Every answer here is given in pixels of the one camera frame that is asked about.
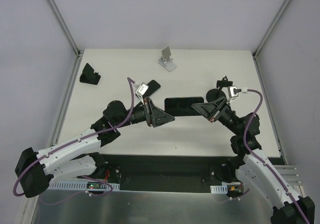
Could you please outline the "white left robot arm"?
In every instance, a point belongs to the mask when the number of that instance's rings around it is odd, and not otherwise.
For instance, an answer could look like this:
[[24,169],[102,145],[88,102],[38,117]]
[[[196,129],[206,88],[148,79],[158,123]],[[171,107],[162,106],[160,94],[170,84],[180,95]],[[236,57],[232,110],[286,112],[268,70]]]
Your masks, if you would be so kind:
[[68,175],[102,178],[106,172],[105,161],[97,150],[120,137],[119,128],[141,122],[156,128],[174,120],[174,116],[156,107],[149,97],[130,109],[114,100],[100,119],[73,139],[38,151],[32,147],[25,149],[14,170],[17,181],[13,194],[33,198]]

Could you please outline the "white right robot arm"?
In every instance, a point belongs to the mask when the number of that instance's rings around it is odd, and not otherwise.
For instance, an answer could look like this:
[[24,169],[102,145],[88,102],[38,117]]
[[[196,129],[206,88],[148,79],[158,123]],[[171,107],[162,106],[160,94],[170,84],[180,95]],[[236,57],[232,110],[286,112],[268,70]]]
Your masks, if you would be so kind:
[[234,133],[230,142],[235,156],[221,168],[222,180],[238,180],[265,201],[272,210],[272,224],[315,222],[313,200],[303,197],[281,176],[257,141],[256,135],[260,134],[257,115],[250,113],[238,117],[225,97],[208,103],[194,103],[191,107],[209,122],[218,121]]

